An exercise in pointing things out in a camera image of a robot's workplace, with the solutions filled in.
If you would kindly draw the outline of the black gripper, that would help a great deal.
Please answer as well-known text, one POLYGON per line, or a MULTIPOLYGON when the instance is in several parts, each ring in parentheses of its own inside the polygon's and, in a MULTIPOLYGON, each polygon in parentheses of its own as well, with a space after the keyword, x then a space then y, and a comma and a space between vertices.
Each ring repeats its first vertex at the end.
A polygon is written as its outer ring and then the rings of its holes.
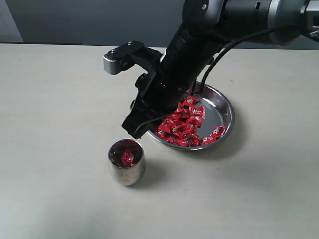
POLYGON ((166 55, 153 49, 141 49, 132 55, 147 74, 138 77, 138 95, 122 128, 135 139, 158 127, 190 88, 209 62, 208 50, 168 49, 166 55))

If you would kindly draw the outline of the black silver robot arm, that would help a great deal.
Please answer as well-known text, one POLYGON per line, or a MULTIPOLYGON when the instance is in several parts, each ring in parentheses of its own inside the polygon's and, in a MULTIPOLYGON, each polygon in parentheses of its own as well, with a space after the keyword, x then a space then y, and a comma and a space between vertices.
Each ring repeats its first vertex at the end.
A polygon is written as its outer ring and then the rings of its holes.
POLYGON ((288 45, 304 36, 319 39, 319 7, 314 0, 187 0, 182 23, 164 56, 132 41, 133 51, 152 55, 138 77, 138 94, 122 127, 133 138, 157 127, 194 85, 203 69, 242 42, 288 45))

